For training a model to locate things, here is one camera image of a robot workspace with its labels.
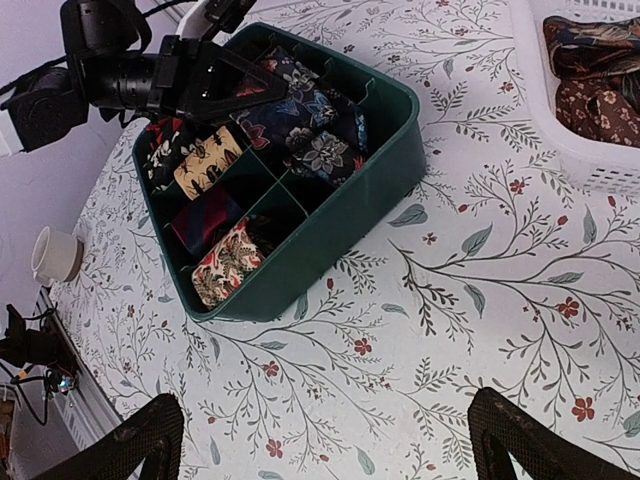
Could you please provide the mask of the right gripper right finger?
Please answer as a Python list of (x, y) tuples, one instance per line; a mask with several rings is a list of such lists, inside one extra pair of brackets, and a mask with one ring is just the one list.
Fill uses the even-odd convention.
[(478, 390), (467, 410), (479, 479), (633, 479), (622, 468), (562, 439), (496, 390)]

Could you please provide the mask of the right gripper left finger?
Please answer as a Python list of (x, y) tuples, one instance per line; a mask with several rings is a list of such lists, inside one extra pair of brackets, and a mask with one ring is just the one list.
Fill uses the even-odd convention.
[(101, 440), (42, 472), (39, 479), (179, 477), (184, 416), (177, 398), (163, 393)]

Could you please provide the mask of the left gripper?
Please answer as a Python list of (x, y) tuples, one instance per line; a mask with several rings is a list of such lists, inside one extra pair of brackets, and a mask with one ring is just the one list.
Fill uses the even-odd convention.
[(214, 125), (287, 92), (285, 80), (229, 49), (167, 35), (155, 56), (149, 112)]

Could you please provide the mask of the dark floral necktie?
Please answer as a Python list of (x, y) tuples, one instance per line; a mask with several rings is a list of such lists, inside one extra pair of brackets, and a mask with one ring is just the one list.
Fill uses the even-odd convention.
[(260, 66), (287, 83), (287, 94), (234, 112), (231, 119), (266, 159), (295, 175), (343, 185), (369, 155), (361, 107), (280, 46)]

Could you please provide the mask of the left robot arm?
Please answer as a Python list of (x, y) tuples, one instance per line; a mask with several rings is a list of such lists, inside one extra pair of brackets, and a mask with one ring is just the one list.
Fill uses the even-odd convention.
[(64, 138), (88, 120), (175, 117), (215, 126), (238, 110), (282, 99), (287, 83), (235, 48), (232, 33), (250, 1), (198, 1), (156, 54), (148, 19), (132, 1), (66, 1), (60, 8), (65, 54), (1, 89), (1, 154), (27, 153)]

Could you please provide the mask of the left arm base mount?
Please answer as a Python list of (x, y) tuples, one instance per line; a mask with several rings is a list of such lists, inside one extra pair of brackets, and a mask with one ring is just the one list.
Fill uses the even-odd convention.
[[(18, 392), (27, 410), (41, 426), (49, 418), (49, 400), (56, 394), (67, 395), (77, 387), (79, 364), (76, 355), (56, 323), (57, 305), (42, 313), (25, 317), (11, 304), (6, 305), (8, 326), (1, 338), (1, 370), (9, 375), (9, 384)], [(43, 412), (38, 415), (23, 386), (40, 382)]]

